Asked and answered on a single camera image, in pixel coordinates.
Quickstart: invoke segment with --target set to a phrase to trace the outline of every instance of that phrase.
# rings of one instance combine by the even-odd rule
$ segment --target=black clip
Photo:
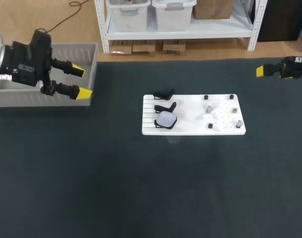
[[[155,92],[153,93],[154,99],[155,100],[170,100],[171,97],[175,94],[175,89],[172,89],[168,92],[168,94],[163,94],[163,93],[159,93],[159,92]]]
[[[177,122],[177,118],[175,120],[175,122],[170,126],[170,127],[166,127],[166,126],[162,126],[162,125],[159,125],[156,120],[154,120],[154,125],[155,125],[155,128],[164,128],[164,129],[168,129],[168,130],[171,130],[173,129],[174,125],[176,124]]]
[[[164,111],[172,113],[175,110],[176,106],[177,106],[176,102],[173,102],[170,108],[165,108],[165,107],[160,106],[160,105],[155,105],[154,110],[155,110],[155,113],[161,113],[161,112],[164,112]]]

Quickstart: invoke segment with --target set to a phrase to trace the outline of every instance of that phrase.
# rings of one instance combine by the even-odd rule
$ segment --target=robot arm
[[[302,57],[286,57],[277,64],[264,64],[256,70],[257,77],[272,76],[279,72],[281,78],[302,77]]]
[[[57,84],[50,79],[52,67],[66,74],[82,77],[85,70],[71,63],[52,58],[52,40],[50,35],[36,30],[30,44],[14,41],[11,46],[4,45],[0,35],[0,75],[10,75],[6,80],[35,87],[41,81],[41,93],[54,95],[55,92],[71,99],[86,99],[92,91],[77,85]]]

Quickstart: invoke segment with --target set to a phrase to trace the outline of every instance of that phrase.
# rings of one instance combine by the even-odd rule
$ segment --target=shelf leg
[[[105,0],[95,0],[96,12],[97,12],[97,19],[99,24],[101,42],[103,47],[104,53],[109,53],[109,41],[106,39],[107,35],[107,24],[106,24],[106,17],[105,17]]]
[[[252,36],[250,38],[250,42],[249,42],[249,46],[248,46],[248,51],[254,51],[254,49],[255,49],[267,3],[268,3],[268,0],[256,0],[256,3],[255,3],[255,5],[257,6],[255,8],[256,14],[255,14],[255,19],[254,19],[254,24],[253,24]]]

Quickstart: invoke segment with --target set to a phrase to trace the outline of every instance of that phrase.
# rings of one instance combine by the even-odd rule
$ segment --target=white shelf
[[[159,32],[153,7],[150,7],[148,11],[147,30],[142,32],[118,32],[112,16],[108,15],[105,37],[108,40],[240,38],[251,37],[252,31],[253,25],[241,1],[235,0],[230,19],[195,20],[192,17],[189,30],[179,32]]]

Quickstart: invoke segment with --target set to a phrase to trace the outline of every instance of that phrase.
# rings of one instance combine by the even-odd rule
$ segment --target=black power cord
[[[82,6],[83,4],[85,4],[86,2],[88,2],[88,1],[89,1],[89,0],[86,0],[86,1],[83,1],[83,2],[71,1],[71,2],[69,3],[69,6],[78,6],[78,7],[79,7],[78,10],[77,10],[74,14],[72,14],[72,15],[70,15],[69,17],[65,18],[64,20],[62,20],[60,23],[58,23],[56,26],[54,26],[54,27],[53,27],[52,29],[50,29],[50,30],[46,30],[45,28],[38,28],[38,30],[43,31],[43,32],[45,32],[45,33],[51,32],[51,31],[54,30],[56,27],[58,27],[59,25],[61,25],[63,22],[67,21],[68,19],[72,18],[72,17],[75,16],[77,13],[79,13],[80,10],[81,10],[81,6]]]

